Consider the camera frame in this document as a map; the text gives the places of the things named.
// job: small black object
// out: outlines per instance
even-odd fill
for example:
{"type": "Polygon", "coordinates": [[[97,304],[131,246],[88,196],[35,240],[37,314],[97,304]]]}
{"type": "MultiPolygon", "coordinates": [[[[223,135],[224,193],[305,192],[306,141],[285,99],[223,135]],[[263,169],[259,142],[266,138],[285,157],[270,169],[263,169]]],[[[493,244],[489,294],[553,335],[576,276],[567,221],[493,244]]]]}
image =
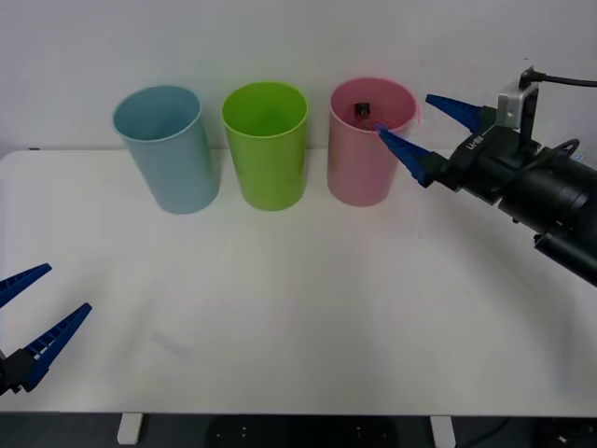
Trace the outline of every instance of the small black object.
{"type": "Polygon", "coordinates": [[[371,115],[371,106],[369,103],[356,103],[354,105],[354,114],[358,117],[367,118],[371,115]]]}

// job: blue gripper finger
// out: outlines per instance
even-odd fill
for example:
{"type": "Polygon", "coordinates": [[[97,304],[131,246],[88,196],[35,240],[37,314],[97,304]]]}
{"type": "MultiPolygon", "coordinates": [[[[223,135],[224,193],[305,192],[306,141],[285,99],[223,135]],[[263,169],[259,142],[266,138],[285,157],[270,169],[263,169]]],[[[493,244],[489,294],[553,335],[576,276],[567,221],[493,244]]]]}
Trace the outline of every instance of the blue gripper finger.
{"type": "Polygon", "coordinates": [[[91,305],[84,303],[24,348],[25,352],[35,358],[34,367],[23,383],[27,392],[31,392],[48,373],[50,364],[70,341],[90,311],[91,305]]]}
{"type": "Polygon", "coordinates": [[[427,95],[425,102],[466,126],[472,133],[480,131],[483,125],[483,121],[479,118],[479,112],[483,108],[477,105],[470,105],[469,103],[437,95],[427,95]]]}
{"type": "Polygon", "coordinates": [[[383,124],[376,123],[375,129],[383,142],[388,146],[390,151],[392,151],[392,154],[398,157],[404,166],[407,167],[410,171],[410,175],[417,179],[421,185],[425,185],[427,182],[427,174],[423,170],[419,160],[429,155],[430,152],[405,140],[399,135],[390,133],[387,126],[383,124]]]}
{"type": "Polygon", "coordinates": [[[45,263],[2,280],[0,282],[0,308],[12,301],[33,282],[51,270],[52,268],[49,264],[45,263]]]}

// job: cup rim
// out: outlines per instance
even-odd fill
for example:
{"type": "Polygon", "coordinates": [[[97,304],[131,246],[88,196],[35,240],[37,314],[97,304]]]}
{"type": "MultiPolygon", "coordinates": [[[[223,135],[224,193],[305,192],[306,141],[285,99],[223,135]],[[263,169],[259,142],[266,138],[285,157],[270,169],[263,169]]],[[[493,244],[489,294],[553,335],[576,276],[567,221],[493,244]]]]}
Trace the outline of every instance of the cup rim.
{"type": "Polygon", "coordinates": [[[353,131],[359,131],[360,133],[377,133],[377,131],[368,131],[366,129],[359,129],[359,128],[355,128],[355,126],[353,126],[352,124],[348,124],[346,121],[344,121],[343,119],[341,119],[336,112],[334,112],[334,108],[332,107],[332,97],[334,96],[334,93],[336,93],[336,91],[342,87],[344,84],[348,84],[349,82],[353,82],[353,81],[360,81],[362,79],[377,79],[379,81],[385,81],[385,82],[389,82],[391,84],[394,84],[402,89],[405,90],[406,93],[409,94],[410,98],[412,98],[412,101],[414,102],[414,112],[412,114],[412,117],[410,117],[406,123],[404,123],[401,126],[398,126],[397,128],[392,128],[389,129],[390,132],[392,133],[399,133],[400,131],[403,131],[404,129],[406,129],[410,123],[417,117],[417,111],[419,110],[419,101],[417,100],[417,98],[414,96],[414,94],[407,89],[407,87],[404,84],[401,84],[397,81],[394,81],[393,79],[390,79],[389,77],[352,77],[350,79],[346,79],[345,81],[342,81],[338,86],[336,86],[336,88],[334,89],[334,91],[332,92],[331,95],[329,95],[329,112],[332,115],[332,117],[334,117],[334,119],[336,119],[338,122],[342,123],[343,126],[346,126],[347,128],[350,128],[353,131]]]}
{"type": "Polygon", "coordinates": [[[201,100],[201,97],[197,93],[192,91],[191,89],[187,89],[186,87],[182,87],[182,86],[177,86],[175,84],[157,84],[155,86],[144,87],[142,89],[139,89],[138,91],[134,91],[133,93],[125,96],[112,111],[112,127],[117,132],[117,134],[120,136],[120,138],[122,138],[125,141],[151,145],[153,143],[161,143],[161,142],[165,142],[167,140],[171,140],[171,139],[177,137],[178,135],[180,135],[181,133],[186,132],[191,126],[193,126],[199,120],[199,118],[201,117],[202,111],[203,111],[203,101],[201,100]],[[172,135],[168,135],[167,137],[159,138],[156,140],[140,140],[138,138],[131,138],[128,135],[125,135],[124,133],[122,133],[118,129],[118,127],[115,123],[116,113],[120,109],[120,107],[122,105],[124,105],[124,103],[127,100],[129,100],[130,98],[132,98],[134,95],[141,93],[142,91],[150,91],[151,89],[156,89],[157,87],[174,87],[175,89],[180,89],[181,91],[186,91],[186,92],[192,94],[197,99],[197,103],[199,103],[199,110],[197,111],[197,116],[185,128],[181,129],[177,133],[173,133],[172,135]]]}
{"type": "Polygon", "coordinates": [[[229,93],[229,95],[224,100],[222,107],[220,108],[220,117],[222,118],[222,122],[224,123],[224,126],[226,127],[226,129],[231,130],[232,132],[236,133],[237,135],[241,135],[246,138],[253,138],[256,140],[268,140],[268,139],[278,138],[278,137],[282,137],[284,135],[293,133],[296,129],[300,128],[305,123],[305,121],[307,121],[307,117],[309,117],[309,111],[310,111],[309,99],[307,98],[307,95],[305,95],[304,92],[301,89],[299,89],[297,86],[290,84],[289,82],[284,82],[284,81],[262,80],[262,81],[249,82],[248,84],[245,84],[245,85],[239,87],[238,89],[232,91],[231,93],[229,93]],[[249,86],[253,86],[256,84],[278,84],[278,85],[289,87],[290,89],[296,91],[300,95],[300,97],[303,99],[303,101],[305,102],[306,108],[305,108],[305,115],[303,116],[303,118],[298,122],[298,124],[296,126],[290,128],[288,131],[284,131],[283,133],[275,133],[273,135],[251,135],[250,133],[241,133],[240,131],[237,131],[232,126],[227,124],[226,120],[224,119],[224,106],[226,105],[226,102],[228,101],[230,96],[232,96],[234,93],[236,93],[237,91],[239,91],[241,89],[245,89],[249,86]]]}

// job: plastic cup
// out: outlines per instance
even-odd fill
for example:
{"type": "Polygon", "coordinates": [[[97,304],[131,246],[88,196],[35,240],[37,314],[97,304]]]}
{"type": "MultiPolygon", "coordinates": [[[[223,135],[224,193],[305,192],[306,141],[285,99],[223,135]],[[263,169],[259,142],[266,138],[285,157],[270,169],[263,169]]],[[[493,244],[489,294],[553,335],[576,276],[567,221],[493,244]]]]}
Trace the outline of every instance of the plastic cup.
{"type": "Polygon", "coordinates": [[[138,91],[118,105],[114,128],[127,145],[158,205],[192,213],[217,195],[197,96],[175,86],[138,91]]]}
{"type": "Polygon", "coordinates": [[[375,133],[379,121],[407,135],[418,115],[414,95],[380,77],[360,77],[337,87],[331,96],[327,185],[343,203],[369,206],[385,199],[398,159],[375,133]],[[355,113],[367,105],[368,115],[355,113]]]}
{"type": "Polygon", "coordinates": [[[222,119],[244,199],[282,210],[305,190],[307,115],[302,92],[283,82],[256,82],[233,92],[222,119]]]}

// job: light blue cup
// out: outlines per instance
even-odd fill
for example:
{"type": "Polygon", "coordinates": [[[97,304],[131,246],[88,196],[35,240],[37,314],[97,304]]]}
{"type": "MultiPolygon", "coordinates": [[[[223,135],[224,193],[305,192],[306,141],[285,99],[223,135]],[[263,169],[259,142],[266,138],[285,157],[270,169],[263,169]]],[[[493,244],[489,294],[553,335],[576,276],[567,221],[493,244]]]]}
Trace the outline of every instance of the light blue cup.
{"type": "Polygon", "coordinates": [[[217,195],[197,96],[175,86],[138,91],[112,118],[160,207],[192,213],[217,195]]]}

